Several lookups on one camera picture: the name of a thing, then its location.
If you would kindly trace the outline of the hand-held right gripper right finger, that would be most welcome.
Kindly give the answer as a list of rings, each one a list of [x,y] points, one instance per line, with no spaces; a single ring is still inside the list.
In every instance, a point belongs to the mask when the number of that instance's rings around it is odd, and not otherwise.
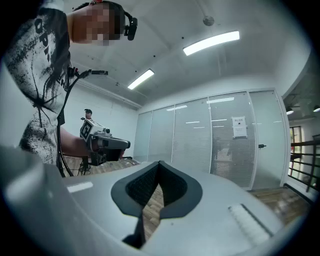
[[[184,217],[161,219],[143,256],[264,256],[284,227],[265,204],[235,183],[186,169],[202,197]]]

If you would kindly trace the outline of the long ceiling light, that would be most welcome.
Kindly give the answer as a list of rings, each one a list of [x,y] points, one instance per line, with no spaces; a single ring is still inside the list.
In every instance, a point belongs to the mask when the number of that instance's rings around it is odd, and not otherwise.
[[[141,83],[143,83],[145,80],[149,79],[150,77],[152,77],[155,73],[151,70],[148,69],[147,71],[145,71],[142,75],[140,75],[136,80],[134,80],[129,86],[128,88],[130,90],[133,90],[134,88],[136,88],[138,85],[140,85]]]
[[[183,52],[185,53],[186,56],[190,56],[201,50],[204,50],[219,44],[224,44],[231,41],[237,41],[239,39],[240,39],[240,32],[236,30],[236,31],[212,36],[210,38],[198,41],[190,46],[183,48]]]

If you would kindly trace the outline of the black metal railing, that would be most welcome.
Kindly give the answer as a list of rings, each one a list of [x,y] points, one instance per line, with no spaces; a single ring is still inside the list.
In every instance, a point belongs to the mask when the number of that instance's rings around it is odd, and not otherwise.
[[[312,140],[291,143],[287,176],[306,192],[320,192],[320,134]]]

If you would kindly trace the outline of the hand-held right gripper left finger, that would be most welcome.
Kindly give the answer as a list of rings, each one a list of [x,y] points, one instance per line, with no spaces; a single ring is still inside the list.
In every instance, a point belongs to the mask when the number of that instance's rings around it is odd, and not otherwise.
[[[143,210],[158,186],[159,163],[64,179],[88,223],[75,239],[81,256],[160,256],[146,240]]]

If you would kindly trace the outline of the person's black white print shirt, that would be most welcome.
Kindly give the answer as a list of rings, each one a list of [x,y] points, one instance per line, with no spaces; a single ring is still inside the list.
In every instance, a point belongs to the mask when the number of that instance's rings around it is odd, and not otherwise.
[[[69,88],[70,40],[63,0],[44,0],[15,33],[4,62],[31,105],[19,147],[58,162],[57,126]]]

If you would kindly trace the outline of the person's left forearm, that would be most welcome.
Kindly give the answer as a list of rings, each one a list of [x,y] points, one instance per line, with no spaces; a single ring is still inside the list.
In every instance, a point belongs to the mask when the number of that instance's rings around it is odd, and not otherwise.
[[[83,138],[72,135],[67,132],[63,127],[59,128],[60,131],[60,147],[63,154],[70,157],[88,157],[86,142]]]

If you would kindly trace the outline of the black tripod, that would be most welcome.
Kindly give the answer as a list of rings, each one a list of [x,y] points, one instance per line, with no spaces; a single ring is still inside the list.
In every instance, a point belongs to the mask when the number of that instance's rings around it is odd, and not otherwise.
[[[86,174],[91,174],[91,165],[89,164],[89,157],[88,156],[84,156],[82,157],[82,161],[80,163],[79,169],[78,169],[78,173],[77,175],[86,175]]]

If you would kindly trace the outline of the white paper notice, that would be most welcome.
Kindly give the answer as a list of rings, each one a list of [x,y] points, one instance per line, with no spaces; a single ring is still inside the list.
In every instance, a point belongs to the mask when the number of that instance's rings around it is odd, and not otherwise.
[[[232,129],[234,138],[247,137],[247,124],[245,116],[232,117]]]

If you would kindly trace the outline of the black device mount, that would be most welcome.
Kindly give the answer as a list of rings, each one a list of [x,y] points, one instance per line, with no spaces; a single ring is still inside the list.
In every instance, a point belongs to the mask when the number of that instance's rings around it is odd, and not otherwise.
[[[69,80],[72,79],[82,79],[90,75],[92,72],[91,69],[85,70],[83,72],[80,72],[77,67],[73,67],[71,65],[68,66],[67,68],[67,76]]]

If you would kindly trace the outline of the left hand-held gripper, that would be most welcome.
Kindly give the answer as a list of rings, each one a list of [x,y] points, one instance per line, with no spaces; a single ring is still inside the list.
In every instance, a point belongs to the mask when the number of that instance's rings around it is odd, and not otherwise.
[[[113,137],[109,128],[92,119],[83,119],[80,137],[86,142],[89,151],[89,164],[102,165],[105,162],[118,161],[131,142]]]

